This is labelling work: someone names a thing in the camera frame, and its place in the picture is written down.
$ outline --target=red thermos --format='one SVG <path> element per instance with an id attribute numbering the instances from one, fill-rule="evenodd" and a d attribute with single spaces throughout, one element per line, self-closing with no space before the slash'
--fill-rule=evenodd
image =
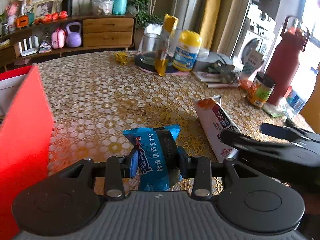
<path id="1" fill-rule="evenodd" d="M 294 16 L 286 17 L 281 32 L 282 40 L 276 47 L 266 71 L 266 74 L 276 83 L 267 102 L 275 106 L 278 105 L 291 85 L 299 67 L 299 53 L 300 51 L 304 52 L 310 36 L 308 29 L 305 34 L 300 28 L 293 27 L 285 33 L 290 17 L 297 19 Z"/>

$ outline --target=black speaker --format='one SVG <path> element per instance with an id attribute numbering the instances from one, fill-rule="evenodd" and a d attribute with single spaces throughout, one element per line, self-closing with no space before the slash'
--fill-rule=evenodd
<path id="1" fill-rule="evenodd" d="M 62 11 L 66 11 L 68 16 L 72 16 L 72 0 L 62 1 Z"/>

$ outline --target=patterned tablecloth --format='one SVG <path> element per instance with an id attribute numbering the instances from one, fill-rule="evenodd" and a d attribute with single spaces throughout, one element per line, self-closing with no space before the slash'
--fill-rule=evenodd
<path id="1" fill-rule="evenodd" d="M 208 89 L 193 75 L 173 76 L 144 73 L 133 63 L 121 66 L 114 52 L 95 52 L 58 58 L 39 64 L 45 92 L 55 118 L 49 152 L 49 175 L 83 159 L 103 162 L 127 155 L 132 145 L 123 130 L 179 124 L 177 145 L 189 155 L 204 155 L 216 161 L 193 108 L 193 99 L 221 95 L 222 106 L 242 133 L 258 140 L 275 140 L 259 131 L 262 122 L 282 125 L 263 110 L 245 101 L 240 89 Z M 295 122 L 307 128 L 298 116 Z M 222 190 L 213 178 L 214 192 Z M 103 192 L 103 179 L 95 191 Z M 135 189 L 139 178 L 124 179 L 126 192 Z M 193 179 L 183 180 L 174 190 L 191 190 Z"/>

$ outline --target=picture frame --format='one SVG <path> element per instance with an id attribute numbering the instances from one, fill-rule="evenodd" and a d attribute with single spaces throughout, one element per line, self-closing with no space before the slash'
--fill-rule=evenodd
<path id="1" fill-rule="evenodd" d="M 34 3 L 33 13 L 35 19 L 42 18 L 47 14 L 57 12 L 58 0 L 43 0 Z"/>

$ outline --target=purple kettlebell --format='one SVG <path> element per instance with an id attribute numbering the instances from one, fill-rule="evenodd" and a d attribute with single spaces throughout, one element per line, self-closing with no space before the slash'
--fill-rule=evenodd
<path id="1" fill-rule="evenodd" d="M 72 25 L 78 25 L 79 26 L 79 31 L 78 32 L 71 32 L 69 27 Z M 66 26 L 67 32 L 68 32 L 68 37 L 67 37 L 67 45 L 71 48 L 76 48 L 81 46 L 82 39 L 81 39 L 81 23 L 79 22 L 73 22 L 69 23 Z"/>

